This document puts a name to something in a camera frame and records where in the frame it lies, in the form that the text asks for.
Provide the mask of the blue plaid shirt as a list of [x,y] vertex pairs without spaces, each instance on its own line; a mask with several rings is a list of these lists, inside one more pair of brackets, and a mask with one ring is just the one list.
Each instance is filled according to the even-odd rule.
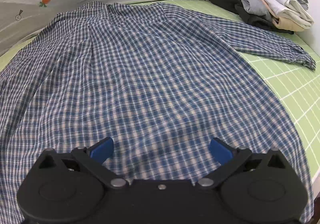
[[91,2],[59,13],[1,71],[1,223],[23,216],[17,190],[46,148],[68,152],[114,140],[108,169],[134,178],[196,181],[218,164],[212,138],[278,147],[308,191],[302,140],[242,53],[316,62],[269,31],[176,5]]

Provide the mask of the green grid mat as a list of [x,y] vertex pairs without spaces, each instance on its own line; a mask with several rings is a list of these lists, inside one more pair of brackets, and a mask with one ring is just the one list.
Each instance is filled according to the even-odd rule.
[[[205,0],[160,0],[182,8],[194,10],[228,20],[241,21],[234,13],[226,11]],[[279,97],[288,111],[302,140],[312,177],[313,193],[319,188],[319,56],[298,35],[280,34],[300,45],[316,61],[315,71],[299,64],[288,64],[257,55],[240,53],[261,78]],[[17,52],[34,37],[20,38],[1,56],[1,70]]]

